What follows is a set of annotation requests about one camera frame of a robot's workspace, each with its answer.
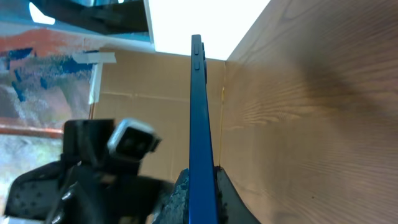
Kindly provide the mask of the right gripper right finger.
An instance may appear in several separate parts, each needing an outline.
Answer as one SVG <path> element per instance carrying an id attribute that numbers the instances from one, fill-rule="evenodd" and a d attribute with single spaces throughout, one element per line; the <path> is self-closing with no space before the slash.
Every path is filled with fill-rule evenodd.
<path id="1" fill-rule="evenodd" d="M 242 201 L 226 171 L 215 167 L 216 198 L 220 224 L 260 224 Z"/>

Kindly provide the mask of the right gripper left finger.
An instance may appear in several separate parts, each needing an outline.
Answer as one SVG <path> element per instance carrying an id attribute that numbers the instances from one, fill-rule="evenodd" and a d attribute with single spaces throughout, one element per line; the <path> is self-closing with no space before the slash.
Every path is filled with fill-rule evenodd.
<path id="1" fill-rule="evenodd" d="M 189 202 L 189 170 L 181 171 L 176 183 L 163 182 L 153 211 L 152 223 L 187 224 Z"/>

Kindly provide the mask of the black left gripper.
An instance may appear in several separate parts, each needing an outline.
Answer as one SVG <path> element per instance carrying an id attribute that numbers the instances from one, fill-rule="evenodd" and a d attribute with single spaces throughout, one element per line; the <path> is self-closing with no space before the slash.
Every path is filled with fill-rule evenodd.
<path id="1" fill-rule="evenodd" d="M 142 161 L 112 158 L 107 142 L 119 123 L 69 120 L 58 161 L 20 175 L 11 185 L 4 214 L 42 223 L 145 223 L 162 183 L 139 173 Z"/>

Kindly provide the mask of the blue Samsung Galaxy smartphone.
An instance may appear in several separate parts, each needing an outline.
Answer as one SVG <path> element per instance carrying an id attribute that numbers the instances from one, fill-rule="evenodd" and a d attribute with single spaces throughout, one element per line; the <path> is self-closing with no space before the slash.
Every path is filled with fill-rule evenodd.
<path id="1" fill-rule="evenodd" d="M 217 224 L 218 209 L 211 142 L 206 59 L 201 36 L 192 36 L 190 78 L 189 224 Z"/>

